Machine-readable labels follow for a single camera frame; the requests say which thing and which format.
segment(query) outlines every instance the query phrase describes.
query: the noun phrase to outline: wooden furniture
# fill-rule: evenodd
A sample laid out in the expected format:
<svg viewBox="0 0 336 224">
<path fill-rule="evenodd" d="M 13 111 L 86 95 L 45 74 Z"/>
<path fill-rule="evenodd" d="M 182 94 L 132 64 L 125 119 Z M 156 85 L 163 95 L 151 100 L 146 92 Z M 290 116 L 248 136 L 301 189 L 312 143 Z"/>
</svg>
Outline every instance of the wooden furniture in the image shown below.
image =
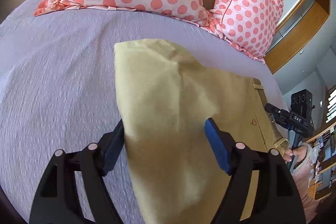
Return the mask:
<svg viewBox="0 0 336 224">
<path fill-rule="evenodd" d="M 283 24 L 297 11 L 304 0 L 301 0 L 286 17 Z M 277 72 L 292 59 L 313 38 L 330 15 L 330 0 L 316 0 L 297 25 L 264 57 L 272 73 Z"/>
<path fill-rule="evenodd" d="M 334 166 L 336 166 L 336 155 L 332 156 L 331 158 L 325 161 L 322 161 L 321 170 L 319 171 L 319 173 L 322 174 Z"/>
<path fill-rule="evenodd" d="M 331 88 L 331 92 L 334 91 L 336 89 L 336 87 L 333 87 Z M 328 98 L 330 97 L 330 92 L 328 90 L 327 87 L 325 87 L 325 99 L 324 99 L 324 102 L 325 102 L 325 106 L 324 106 L 324 111 L 323 111 L 323 121 L 322 121 L 322 125 L 319 129 L 317 129 L 315 132 L 314 132 L 314 135 L 309 138 L 309 139 L 306 139 L 304 140 L 305 142 L 307 143 L 311 143 L 311 142 L 314 142 L 316 139 L 320 138 L 320 136 L 322 136 L 323 134 L 325 134 L 326 132 L 328 132 L 332 127 L 336 126 L 336 117 L 334 117 L 333 119 L 331 119 L 329 122 L 325 122 L 327 120 L 327 112 L 328 112 L 328 104 L 327 102 L 329 101 Z"/>
<path fill-rule="evenodd" d="M 321 200 L 322 198 L 327 198 L 331 195 L 333 187 L 325 187 L 315 194 L 315 200 Z"/>
<path fill-rule="evenodd" d="M 314 183 L 314 180 L 311 180 L 310 186 L 308 187 L 308 196 L 310 196 L 311 198 L 315 198 L 317 188 L 319 188 L 321 185 L 321 181 Z"/>
</svg>

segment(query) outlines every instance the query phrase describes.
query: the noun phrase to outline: folded fabric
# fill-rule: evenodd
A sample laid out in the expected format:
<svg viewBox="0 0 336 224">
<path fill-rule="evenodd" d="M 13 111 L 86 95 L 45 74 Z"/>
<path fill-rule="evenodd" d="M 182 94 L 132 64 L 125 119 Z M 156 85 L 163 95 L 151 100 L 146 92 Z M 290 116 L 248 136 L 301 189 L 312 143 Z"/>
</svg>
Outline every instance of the folded fabric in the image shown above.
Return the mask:
<svg viewBox="0 0 336 224">
<path fill-rule="evenodd" d="M 261 85 L 203 67 L 174 43 L 115 44 L 115 87 L 132 185 L 147 224 L 211 223 L 230 177 L 206 140 L 207 118 L 254 150 L 268 151 L 278 140 Z M 253 173 L 242 219 L 250 216 L 257 181 Z"/>
</svg>

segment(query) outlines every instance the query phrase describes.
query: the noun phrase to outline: bed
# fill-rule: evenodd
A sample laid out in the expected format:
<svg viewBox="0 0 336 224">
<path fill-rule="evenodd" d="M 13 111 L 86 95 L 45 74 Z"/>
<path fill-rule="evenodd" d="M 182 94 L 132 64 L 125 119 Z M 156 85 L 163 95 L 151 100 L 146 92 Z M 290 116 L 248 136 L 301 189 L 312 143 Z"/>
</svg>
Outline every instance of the bed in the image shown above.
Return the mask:
<svg viewBox="0 0 336 224">
<path fill-rule="evenodd" d="M 93 9 L 33 17 L 40 1 L 26 0 L 0 25 L 0 215 L 8 223 L 28 221 L 39 179 L 55 150 L 81 150 L 115 128 L 120 119 L 115 43 L 175 42 L 204 66 L 260 79 L 268 102 L 287 108 L 267 66 L 194 25 L 144 12 Z M 76 179 L 83 213 L 92 219 L 83 183 Z M 125 150 L 104 180 L 124 223 L 143 223 Z"/>
</svg>

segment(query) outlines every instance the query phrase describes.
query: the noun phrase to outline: pink sleeve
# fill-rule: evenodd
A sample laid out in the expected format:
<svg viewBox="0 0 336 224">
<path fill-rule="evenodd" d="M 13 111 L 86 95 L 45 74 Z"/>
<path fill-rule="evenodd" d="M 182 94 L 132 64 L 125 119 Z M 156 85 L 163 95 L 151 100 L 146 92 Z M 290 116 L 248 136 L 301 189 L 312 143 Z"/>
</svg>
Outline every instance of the pink sleeve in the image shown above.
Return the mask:
<svg viewBox="0 0 336 224">
<path fill-rule="evenodd" d="M 309 146 L 305 160 L 292 173 L 296 187 L 300 194 L 307 223 L 309 223 L 316 216 L 316 209 L 320 204 L 320 201 L 312 199 L 310 196 L 308 196 L 308 177 L 311 170 L 310 154 L 311 147 Z"/>
</svg>

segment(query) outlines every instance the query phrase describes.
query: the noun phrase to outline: person's hand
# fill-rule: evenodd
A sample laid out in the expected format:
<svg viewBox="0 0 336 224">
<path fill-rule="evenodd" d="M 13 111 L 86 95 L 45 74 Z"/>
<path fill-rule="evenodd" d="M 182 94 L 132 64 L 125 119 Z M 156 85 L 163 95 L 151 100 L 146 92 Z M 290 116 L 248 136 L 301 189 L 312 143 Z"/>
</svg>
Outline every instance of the person's hand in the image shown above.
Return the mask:
<svg viewBox="0 0 336 224">
<path fill-rule="evenodd" d="M 285 160 L 285 162 L 289 162 L 292 161 L 292 156 L 297 156 L 297 163 L 300 163 L 301 161 L 303 161 L 307 155 L 307 147 L 302 145 L 299 146 L 298 148 L 295 148 L 294 150 L 287 148 L 284 155 L 283 155 L 283 159 Z"/>
</svg>

